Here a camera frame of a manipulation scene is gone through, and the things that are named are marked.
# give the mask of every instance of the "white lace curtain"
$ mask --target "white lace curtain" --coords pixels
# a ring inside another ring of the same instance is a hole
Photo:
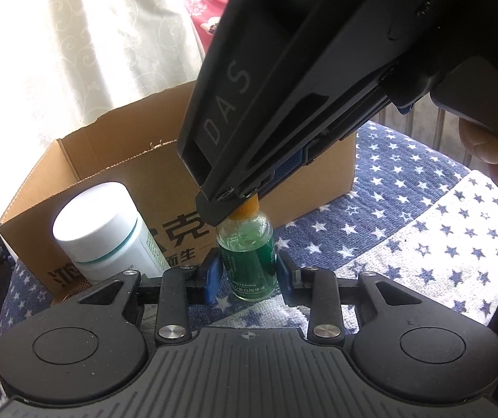
[[[202,56],[181,0],[0,0],[0,216],[51,141]]]

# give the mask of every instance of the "orange bottle cap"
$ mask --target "orange bottle cap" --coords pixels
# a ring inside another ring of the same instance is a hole
[[[255,193],[251,198],[247,199],[241,206],[234,210],[228,218],[232,220],[245,220],[251,215],[258,212],[260,206],[258,204],[258,196]]]

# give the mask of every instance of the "green stripe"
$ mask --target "green stripe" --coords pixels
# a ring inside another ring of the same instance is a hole
[[[110,251],[109,253],[107,253],[106,255],[104,256],[101,256],[100,258],[98,259],[93,259],[92,261],[86,261],[86,262],[78,262],[78,261],[75,261],[77,264],[81,264],[81,265],[84,265],[84,266],[87,266],[89,264],[94,264],[95,262],[100,262],[100,261],[104,261],[105,259],[108,259],[110,256],[112,256],[114,253],[117,253],[117,251],[119,251],[120,249],[122,249],[123,245],[125,245],[127,243],[127,241],[131,238],[131,236],[133,235],[133,232],[135,232],[135,228],[137,227],[137,224],[139,224],[139,219],[137,218],[137,221],[135,222],[135,226],[133,227],[133,229],[131,230],[131,232],[129,233],[129,235],[125,238],[125,240],[123,240],[122,243],[120,243],[117,247],[115,247],[112,251]]]

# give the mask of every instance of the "green glass bottle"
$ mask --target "green glass bottle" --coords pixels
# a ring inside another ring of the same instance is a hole
[[[253,195],[216,227],[218,245],[233,293],[259,301],[276,289],[272,225]]]

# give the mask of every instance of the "blue star-patterned cloth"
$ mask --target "blue star-patterned cloth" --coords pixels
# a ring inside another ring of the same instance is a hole
[[[356,278],[377,271],[445,306],[488,323],[498,305],[498,188],[478,171],[384,126],[357,133],[351,192],[275,229],[277,249],[299,266]],[[18,262],[0,317],[0,333],[49,306],[50,294]],[[213,307],[190,307],[193,329],[299,326],[309,310],[288,308],[276,290],[256,304],[236,298],[226,281]],[[348,333],[355,310],[343,307]],[[155,307],[141,331],[151,333]]]

